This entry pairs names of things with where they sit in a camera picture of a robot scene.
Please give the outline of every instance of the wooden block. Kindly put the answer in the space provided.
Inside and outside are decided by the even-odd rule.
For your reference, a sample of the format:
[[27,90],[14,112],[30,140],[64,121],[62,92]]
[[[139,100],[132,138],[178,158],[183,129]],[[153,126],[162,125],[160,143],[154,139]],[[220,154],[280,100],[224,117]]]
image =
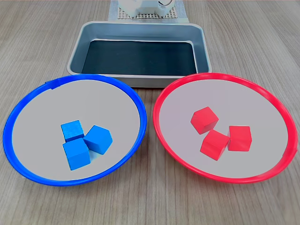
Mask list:
[[71,170],[90,164],[90,153],[83,138],[64,143],[63,148]]
[[200,135],[212,130],[218,121],[219,118],[209,107],[198,110],[191,119],[192,125]]
[[109,130],[94,125],[83,138],[89,150],[101,155],[106,153],[113,139]]
[[221,134],[218,131],[211,130],[204,138],[200,152],[214,160],[219,160],[228,142],[228,136]]

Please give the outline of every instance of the wood grain surface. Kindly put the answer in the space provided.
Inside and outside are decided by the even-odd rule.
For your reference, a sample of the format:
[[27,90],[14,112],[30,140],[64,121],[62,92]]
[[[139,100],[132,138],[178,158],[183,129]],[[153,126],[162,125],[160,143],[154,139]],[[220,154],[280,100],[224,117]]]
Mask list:
[[[0,131],[16,104],[68,75],[81,26],[105,21],[109,1],[0,1]],[[203,27],[213,72],[272,92],[300,129],[300,2],[185,1]],[[49,187],[16,172],[0,145],[0,225],[296,225],[300,157],[278,176],[232,185],[198,176],[170,157],[152,124],[161,90],[136,90],[148,128],[136,154],[92,183]]]

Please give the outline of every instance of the cube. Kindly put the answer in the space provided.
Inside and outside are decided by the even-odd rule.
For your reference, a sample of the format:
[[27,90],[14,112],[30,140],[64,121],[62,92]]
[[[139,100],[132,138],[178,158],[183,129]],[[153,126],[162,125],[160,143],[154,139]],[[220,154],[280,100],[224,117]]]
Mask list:
[[83,138],[64,143],[63,148],[71,170],[90,164],[90,153]]
[[249,151],[252,143],[250,127],[230,126],[229,127],[229,151]]
[[211,130],[204,138],[200,152],[218,161],[228,142],[228,136],[221,134],[218,131]]
[[84,137],[84,132],[79,120],[75,120],[73,122],[69,122],[61,125],[61,130],[62,133],[64,134],[64,138],[66,142],[70,142],[77,138]]
[[96,125],[90,129],[83,139],[91,151],[101,155],[106,153],[113,142],[110,131]]
[[218,121],[219,118],[209,107],[198,110],[191,119],[192,125],[200,135],[212,130]]

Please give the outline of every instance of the white device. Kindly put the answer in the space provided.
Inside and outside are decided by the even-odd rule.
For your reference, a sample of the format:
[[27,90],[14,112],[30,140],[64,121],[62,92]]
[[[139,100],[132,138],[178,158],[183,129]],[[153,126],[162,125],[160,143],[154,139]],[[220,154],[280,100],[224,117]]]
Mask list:
[[164,17],[174,5],[175,0],[119,0],[119,8],[130,17],[138,14],[157,14]]

